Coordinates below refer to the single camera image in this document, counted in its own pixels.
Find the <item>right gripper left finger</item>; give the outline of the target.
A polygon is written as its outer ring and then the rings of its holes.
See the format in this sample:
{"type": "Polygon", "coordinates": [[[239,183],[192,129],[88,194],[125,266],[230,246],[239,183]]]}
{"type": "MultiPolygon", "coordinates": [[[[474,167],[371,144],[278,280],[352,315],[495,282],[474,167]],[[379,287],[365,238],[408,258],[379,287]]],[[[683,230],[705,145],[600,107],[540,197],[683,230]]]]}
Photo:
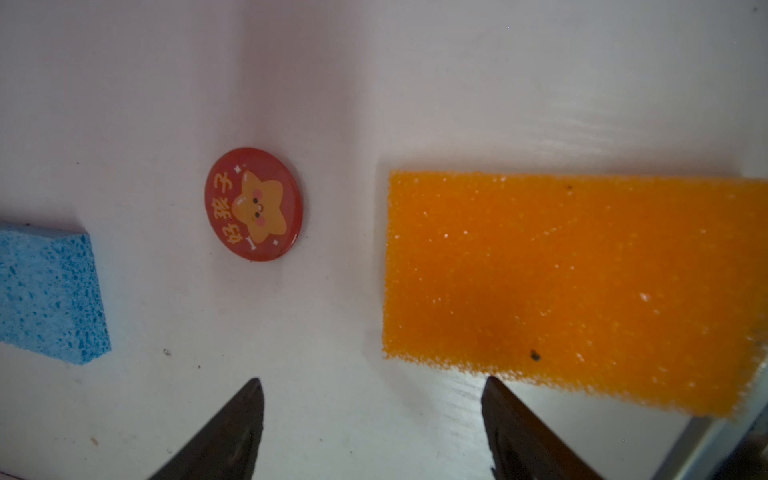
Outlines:
{"type": "Polygon", "coordinates": [[[252,378],[152,477],[252,479],[264,428],[264,410],[261,382],[252,378]]]}

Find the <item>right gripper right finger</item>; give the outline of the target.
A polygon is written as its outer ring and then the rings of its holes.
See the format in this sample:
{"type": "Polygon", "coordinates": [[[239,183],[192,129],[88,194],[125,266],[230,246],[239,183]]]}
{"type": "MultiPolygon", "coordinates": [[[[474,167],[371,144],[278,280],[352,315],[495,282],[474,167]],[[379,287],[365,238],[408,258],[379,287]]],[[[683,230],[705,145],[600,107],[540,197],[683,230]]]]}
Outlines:
{"type": "Polygon", "coordinates": [[[494,376],[486,380],[481,410],[496,479],[599,477],[494,376]]]}

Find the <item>orange sponge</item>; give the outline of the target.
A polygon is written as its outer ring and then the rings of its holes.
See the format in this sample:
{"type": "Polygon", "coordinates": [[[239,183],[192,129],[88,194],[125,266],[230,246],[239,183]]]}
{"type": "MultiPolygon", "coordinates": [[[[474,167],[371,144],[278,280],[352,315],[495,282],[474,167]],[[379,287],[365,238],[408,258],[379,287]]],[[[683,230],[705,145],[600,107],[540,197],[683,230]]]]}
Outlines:
{"type": "Polygon", "coordinates": [[[732,417],[767,354],[767,184],[393,171],[382,344],[732,417]]]}

